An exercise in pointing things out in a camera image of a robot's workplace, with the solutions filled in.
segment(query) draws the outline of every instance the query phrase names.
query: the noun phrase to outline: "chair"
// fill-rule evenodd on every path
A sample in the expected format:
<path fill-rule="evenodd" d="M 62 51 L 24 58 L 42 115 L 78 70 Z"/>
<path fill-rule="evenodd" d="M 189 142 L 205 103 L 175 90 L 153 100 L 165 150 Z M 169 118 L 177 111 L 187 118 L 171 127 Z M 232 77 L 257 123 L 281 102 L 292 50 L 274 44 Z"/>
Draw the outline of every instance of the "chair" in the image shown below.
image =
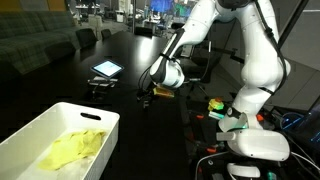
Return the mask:
<path fill-rule="evenodd" d="M 152 29 L 145 27 L 136 27 L 134 31 L 135 35 L 152 37 Z"/>
<path fill-rule="evenodd" d="M 111 35 L 112 35 L 112 34 L 111 34 L 110 29 L 103 29 L 103 30 L 101 30 L 102 40 L 107 39 L 107 38 L 110 37 Z"/>
<path fill-rule="evenodd" d="M 53 44 L 44 49 L 47 57 L 51 62 L 63 59 L 69 55 L 73 55 L 76 52 L 76 48 L 70 41 L 65 41 L 57 44 Z"/>
<path fill-rule="evenodd" d="M 97 38 L 91 28 L 79 29 L 76 31 L 76 35 L 81 48 L 94 45 L 97 42 Z"/>
<path fill-rule="evenodd" d="M 183 72 L 190 81 L 191 87 L 189 89 L 187 98 L 190 99 L 190 93 L 198 87 L 204 94 L 205 99 L 209 96 L 205 91 L 202 83 L 211 82 L 212 69 L 219 63 L 222 53 L 209 51 L 210 41 L 203 41 L 200 45 L 194 46 L 190 60 L 195 64 L 193 66 L 184 66 Z"/>

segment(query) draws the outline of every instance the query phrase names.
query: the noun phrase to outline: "gray sofa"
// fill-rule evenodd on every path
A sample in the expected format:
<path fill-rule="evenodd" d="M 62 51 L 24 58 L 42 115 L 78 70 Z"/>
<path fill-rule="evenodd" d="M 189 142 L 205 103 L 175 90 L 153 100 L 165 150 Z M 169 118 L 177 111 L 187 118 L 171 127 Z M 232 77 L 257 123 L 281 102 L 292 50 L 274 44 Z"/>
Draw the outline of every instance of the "gray sofa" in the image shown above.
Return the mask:
<path fill-rule="evenodd" d="M 49 63 L 47 46 L 70 41 L 79 49 L 78 29 L 68 11 L 0 12 L 0 61 L 26 74 Z"/>

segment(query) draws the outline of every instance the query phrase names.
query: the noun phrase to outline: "yellow rag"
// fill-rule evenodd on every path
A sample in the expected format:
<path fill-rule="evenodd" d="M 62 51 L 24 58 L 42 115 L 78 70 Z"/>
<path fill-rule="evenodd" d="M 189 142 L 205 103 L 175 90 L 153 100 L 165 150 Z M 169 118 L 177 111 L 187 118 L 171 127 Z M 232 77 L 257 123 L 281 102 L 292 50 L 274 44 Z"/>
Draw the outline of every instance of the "yellow rag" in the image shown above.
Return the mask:
<path fill-rule="evenodd" d="M 86 130 L 64 135 L 53 142 L 49 155 L 38 167 L 57 170 L 72 161 L 96 155 L 102 143 L 105 131 Z"/>

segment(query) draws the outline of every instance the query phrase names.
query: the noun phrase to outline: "dark table surface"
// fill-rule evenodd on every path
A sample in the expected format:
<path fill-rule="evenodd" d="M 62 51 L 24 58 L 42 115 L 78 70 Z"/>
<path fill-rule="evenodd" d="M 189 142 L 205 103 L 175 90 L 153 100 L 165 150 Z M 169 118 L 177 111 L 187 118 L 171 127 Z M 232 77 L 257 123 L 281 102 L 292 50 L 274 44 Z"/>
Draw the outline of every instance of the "dark table surface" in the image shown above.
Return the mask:
<path fill-rule="evenodd" d="M 145 111 L 137 102 L 142 72 L 167 40 L 118 32 L 74 56 L 24 75 L 0 98 L 1 141 L 57 102 L 70 102 L 120 114 L 119 140 L 101 179 L 190 179 L 177 99 L 158 99 Z M 105 57 L 123 65 L 119 82 L 93 98 L 90 67 Z"/>

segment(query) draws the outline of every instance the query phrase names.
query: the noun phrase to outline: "white bin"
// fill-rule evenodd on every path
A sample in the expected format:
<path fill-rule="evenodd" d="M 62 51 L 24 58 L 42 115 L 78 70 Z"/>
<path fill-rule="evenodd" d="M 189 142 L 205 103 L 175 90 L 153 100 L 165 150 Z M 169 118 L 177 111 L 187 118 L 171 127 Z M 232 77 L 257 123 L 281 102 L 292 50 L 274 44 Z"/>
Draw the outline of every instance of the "white bin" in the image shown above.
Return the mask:
<path fill-rule="evenodd" d="M 124 11 L 117 10 L 117 22 L 123 22 Z"/>
<path fill-rule="evenodd" d="M 86 116 L 94 115 L 101 120 Z M 0 179 L 99 179 L 118 141 L 119 114 L 69 103 L 57 103 L 0 144 Z M 87 164 L 69 163 L 56 171 L 37 164 L 61 135 L 88 129 L 107 132 L 96 156 Z"/>

